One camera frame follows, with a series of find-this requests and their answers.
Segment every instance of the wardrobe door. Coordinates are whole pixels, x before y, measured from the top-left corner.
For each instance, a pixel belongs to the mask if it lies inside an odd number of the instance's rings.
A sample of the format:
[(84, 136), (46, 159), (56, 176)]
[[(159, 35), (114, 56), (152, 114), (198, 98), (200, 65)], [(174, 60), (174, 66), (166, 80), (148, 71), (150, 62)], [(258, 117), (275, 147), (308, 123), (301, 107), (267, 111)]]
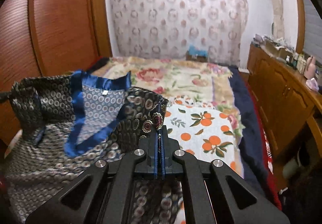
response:
[(92, 0), (92, 11), (98, 52), (103, 57), (112, 57), (105, 0)]
[[(14, 81), (38, 77), (28, 25), (28, 0), (5, 0), (0, 8), (0, 91), (9, 91)], [(19, 130), (9, 101), (0, 104), (0, 139), (7, 145)]]
[(44, 76), (86, 69), (97, 59), (91, 0), (29, 0), (29, 17)]

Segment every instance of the floral blanket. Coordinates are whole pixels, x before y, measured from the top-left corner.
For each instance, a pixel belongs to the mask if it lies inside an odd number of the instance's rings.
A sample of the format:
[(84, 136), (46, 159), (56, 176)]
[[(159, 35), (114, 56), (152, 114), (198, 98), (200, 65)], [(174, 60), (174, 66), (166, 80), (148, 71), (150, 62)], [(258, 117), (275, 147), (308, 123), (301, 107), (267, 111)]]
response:
[(228, 115), (239, 144), (244, 126), (240, 122), (240, 112), (234, 106), (229, 68), (194, 61), (113, 57), (93, 75), (115, 79), (128, 71), (131, 71), (134, 86), (152, 90), (167, 99), (188, 96), (204, 107)]

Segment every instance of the blue fabric trim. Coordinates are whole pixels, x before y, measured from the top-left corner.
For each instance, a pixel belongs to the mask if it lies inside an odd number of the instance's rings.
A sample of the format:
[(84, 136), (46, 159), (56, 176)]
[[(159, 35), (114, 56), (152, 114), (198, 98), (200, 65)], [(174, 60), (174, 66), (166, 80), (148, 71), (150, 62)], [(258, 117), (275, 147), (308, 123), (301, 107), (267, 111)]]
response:
[(154, 146), (154, 179), (157, 179), (158, 174), (158, 133), (155, 135), (156, 144)]
[(162, 166), (162, 179), (165, 179), (165, 154), (164, 154), (162, 128), (160, 130), (158, 130), (158, 132), (161, 134), (161, 166)]
[(93, 76), (82, 70), (78, 70), (73, 73), (70, 79), (70, 87), (76, 119), (74, 128), (64, 146), (65, 153), (69, 157), (80, 156), (86, 151), (94, 148), (101, 141), (105, 140), (116, 127), (116, 125), (125, 118), (124, 108), (122, 107), (116, 117), (116, 120), (112, 121), (108, 126), (77, 145), (77, 138), (85, 121), (84, 100), (82, 96), (83, 85), (103, 90), (128, 91), (131, 87), (131, 72), (128, 72), (125, 76), (115, 80)]

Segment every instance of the bottle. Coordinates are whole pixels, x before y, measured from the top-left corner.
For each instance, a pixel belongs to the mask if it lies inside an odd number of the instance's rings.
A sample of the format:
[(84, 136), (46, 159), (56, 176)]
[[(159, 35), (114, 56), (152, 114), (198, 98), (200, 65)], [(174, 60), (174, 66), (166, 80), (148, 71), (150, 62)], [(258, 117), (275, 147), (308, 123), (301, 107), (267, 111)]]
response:
[(298, 59), (298, 53), (294, 52), (294, 57), (293, 57), (293, 69), (296, 70), (297, 67), (297, 59)]
[(286, 56), (286, 64), (292, 67), (292, 63), (289, 60), (289, 56)]
[(308, 80), (314, 78), (315, 76), (315, 61), (315, 57), (311, 56), (306, 62), (304, 77), (306, 77)]

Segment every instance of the wooden dresser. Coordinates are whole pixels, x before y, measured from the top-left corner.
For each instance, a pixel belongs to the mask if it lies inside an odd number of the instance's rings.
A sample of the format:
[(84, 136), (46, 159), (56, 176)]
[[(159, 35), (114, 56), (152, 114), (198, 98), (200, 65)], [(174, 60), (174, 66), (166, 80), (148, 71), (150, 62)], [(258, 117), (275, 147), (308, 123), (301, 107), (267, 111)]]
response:
[[(322, 158), (322, 96), (305, 85), (303, 75), (270, 57), (264, 49), (250, 47), (248, 82), (269, 139), (274, 175), (280, 178), (283, 165), (312, 135)], [(278, 188), (287, 185), (285, 180), (280, 182)]]

